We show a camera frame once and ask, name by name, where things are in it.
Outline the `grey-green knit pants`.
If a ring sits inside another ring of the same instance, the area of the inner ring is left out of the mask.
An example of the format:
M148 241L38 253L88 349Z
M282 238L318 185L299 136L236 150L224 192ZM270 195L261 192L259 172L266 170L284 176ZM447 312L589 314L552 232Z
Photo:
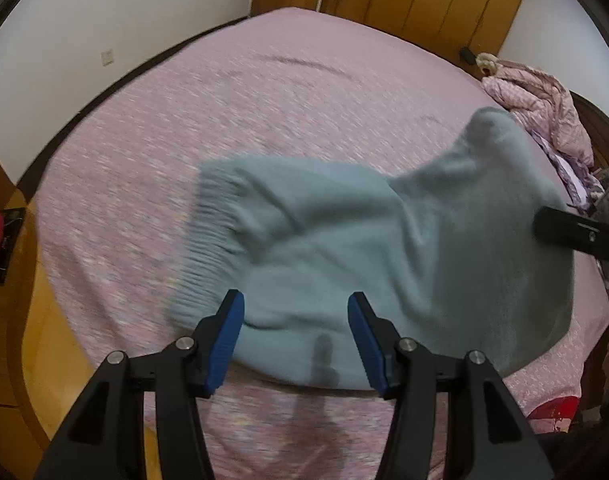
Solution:
M533 234L539 209L564 205L527 133L494 107L398 177L312 158L212 160L169 320L189 330L238 289L239 362L279 382L364 390L347 315L363 292L432 352L478 349L510 375L569 330L574 256Z

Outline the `purple pillow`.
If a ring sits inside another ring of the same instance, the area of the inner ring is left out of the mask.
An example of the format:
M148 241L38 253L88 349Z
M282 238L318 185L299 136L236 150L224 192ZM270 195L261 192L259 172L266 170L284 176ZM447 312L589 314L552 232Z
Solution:
M576 159L556 151L538 133L531 132L530 136L536 141L541 150L544 151L547 158L550 159L556 173L563 181L563 185L571 200L571 206L587 211L604 195L605 189L600 184L600 181L597 180L597 177L583 162L578 162Z

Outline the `dark wooden headboard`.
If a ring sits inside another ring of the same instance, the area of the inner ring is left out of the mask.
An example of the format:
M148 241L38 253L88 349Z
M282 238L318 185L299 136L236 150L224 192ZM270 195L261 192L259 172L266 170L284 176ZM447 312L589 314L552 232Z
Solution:
M575 92L571 96L580 121L591 139L594 168L606 169L609 167L609 117L583 96Z

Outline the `pink quilted jacket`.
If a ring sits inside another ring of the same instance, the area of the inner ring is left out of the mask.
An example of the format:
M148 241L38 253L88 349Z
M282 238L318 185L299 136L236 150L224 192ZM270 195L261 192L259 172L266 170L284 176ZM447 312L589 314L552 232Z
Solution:
M582 125L570 91L553 75L490 53L476 56L487 95L523 128L538 133L556 151L585 166L594 164L589 133Z

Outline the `black bedside stand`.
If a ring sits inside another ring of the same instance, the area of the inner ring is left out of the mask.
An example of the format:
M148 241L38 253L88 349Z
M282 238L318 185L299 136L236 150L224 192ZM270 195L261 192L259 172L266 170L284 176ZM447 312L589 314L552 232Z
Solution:
M10 260L24 225L24 219L27 217L27 209L24 207L4 209L1 215L3 231L0 240L0 286L5 283Z

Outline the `pink floral bed sheet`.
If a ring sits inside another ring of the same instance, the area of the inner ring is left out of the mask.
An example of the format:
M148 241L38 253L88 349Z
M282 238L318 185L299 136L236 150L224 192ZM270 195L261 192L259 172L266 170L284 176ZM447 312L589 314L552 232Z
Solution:
M220 479L370 479L393 404L347 320L483 350L536 432L564 431L609 324L594 258L540 244L568 196L542 142L436 55L282 9L201 38L78 125L38 193L44 264L94 363L162 349L240 290L199 405Z

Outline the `wooden bed frame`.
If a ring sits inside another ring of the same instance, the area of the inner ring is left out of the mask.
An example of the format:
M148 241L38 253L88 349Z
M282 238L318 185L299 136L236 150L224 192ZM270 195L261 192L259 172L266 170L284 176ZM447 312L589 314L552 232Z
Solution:
M0 209L16 207L27 220L0 285L0 465L30 479L99 362L114 349L149 349L112 324L91 247L44 193L30 197L0 164Z

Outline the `white wall socket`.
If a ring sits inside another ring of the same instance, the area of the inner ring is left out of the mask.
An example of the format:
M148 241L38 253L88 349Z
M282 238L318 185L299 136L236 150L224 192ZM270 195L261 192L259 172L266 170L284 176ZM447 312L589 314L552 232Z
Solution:
M113 50L103 51L100 54L100 59L102 60L103 66L108 66L108 65L114 63L114 51Z

